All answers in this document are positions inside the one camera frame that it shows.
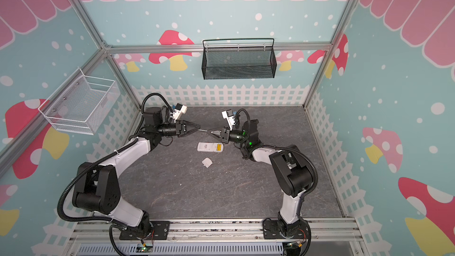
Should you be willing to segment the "white battery cover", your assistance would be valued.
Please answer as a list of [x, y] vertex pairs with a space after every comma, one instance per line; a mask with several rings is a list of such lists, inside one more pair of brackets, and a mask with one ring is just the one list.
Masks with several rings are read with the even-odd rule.
[[205, 159], [202, 161], [202, 164], [203, 164], [206, 168], [209, 168], [209, 167], [213, 164], [213, 161], [212, 161], [210, 158], [205, 158]]

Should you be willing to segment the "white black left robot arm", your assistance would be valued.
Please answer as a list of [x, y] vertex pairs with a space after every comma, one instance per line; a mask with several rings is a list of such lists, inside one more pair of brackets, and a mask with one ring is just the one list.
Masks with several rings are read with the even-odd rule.
[[165, 111], [147, 108], [141, 125], [129, 142], [98, 162], [85, 162], [78, 168], [73, 185], [73, 206], [95, 212], [93, 220], [105, 220], [135, 238], [147, 238], [153, 231], [146, 211], [122, 198], [118, 182], [122, 173], [139, 158], [160, 145], [164, 137], [184, 137], [200, 130], [200, 125], [185, 120], [165, 121]]

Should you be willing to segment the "white remote control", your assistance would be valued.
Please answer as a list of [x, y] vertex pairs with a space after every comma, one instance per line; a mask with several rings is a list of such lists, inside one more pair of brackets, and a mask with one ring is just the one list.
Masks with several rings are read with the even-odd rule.
[[197, 146], [198, 152], [220, 153], [223, 152], [223, 149], [224, 145], [222, 143], [199, 142]]

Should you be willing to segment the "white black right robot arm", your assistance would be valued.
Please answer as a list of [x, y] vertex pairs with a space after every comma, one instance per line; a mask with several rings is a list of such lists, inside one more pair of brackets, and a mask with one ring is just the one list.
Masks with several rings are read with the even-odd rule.
[[241, 129], [229, 127], [210, 129], [207, 134], [221, 143], [238, 145], [246, 160], [271, 165], [283, 192], [278, 217], [263, 221], [264, 238], [309, 238], [308, 223], [301, 210], [305, 196], [318, 183], [318, 173], [310, 159], [296, 145], [277, 147], [259, 139], [257, 119], [247, 120]]

